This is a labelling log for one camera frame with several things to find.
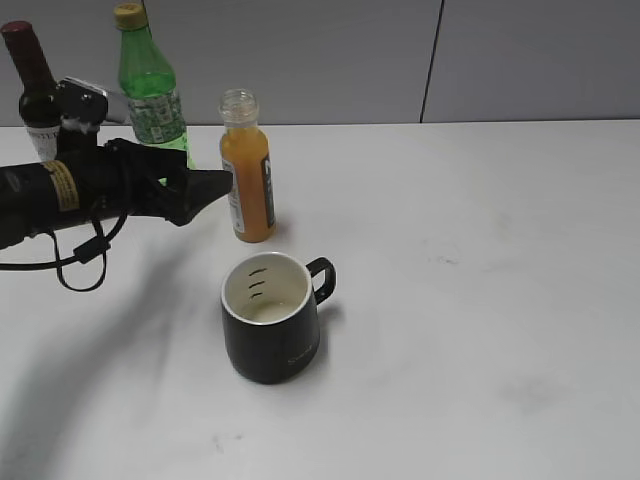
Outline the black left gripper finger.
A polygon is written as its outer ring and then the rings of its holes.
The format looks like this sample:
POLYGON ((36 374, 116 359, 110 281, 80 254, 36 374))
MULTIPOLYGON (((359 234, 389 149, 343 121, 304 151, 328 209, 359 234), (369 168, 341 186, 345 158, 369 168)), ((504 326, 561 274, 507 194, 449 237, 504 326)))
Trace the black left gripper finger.
POLYGON ((145 146, 144 156, 147 166, 156 173, 171 173, 188 168, 188 153, 184 150, 145 146))
POLYGON ((233 176, 224 170, 184 169, 166 177, 164 218, 176 226, 189 224, 203 209, 229 194, 233 176))

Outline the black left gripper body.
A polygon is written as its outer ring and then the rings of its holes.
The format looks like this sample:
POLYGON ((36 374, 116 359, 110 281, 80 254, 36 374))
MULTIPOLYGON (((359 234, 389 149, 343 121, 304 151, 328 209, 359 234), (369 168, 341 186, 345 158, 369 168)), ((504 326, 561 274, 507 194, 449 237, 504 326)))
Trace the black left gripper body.
POLYGON ((103 146, 68 150, 57 155, 70 171, 79 207, 59 215, 62 223, 87 223, 125 212, 132 216, 164 218, 167 176, 150 169, 144 145, 116 138, 103 146))

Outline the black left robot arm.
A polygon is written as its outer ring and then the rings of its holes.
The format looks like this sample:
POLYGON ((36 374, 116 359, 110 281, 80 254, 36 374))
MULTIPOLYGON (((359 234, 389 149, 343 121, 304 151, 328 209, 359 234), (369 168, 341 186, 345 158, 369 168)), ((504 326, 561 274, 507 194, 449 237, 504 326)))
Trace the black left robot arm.
POLYGON ((1 247, 123 213, 184 226, 232 186, 228 171, 188 168, 183 151, 121 138, 53 161, 5 166, 1 247))

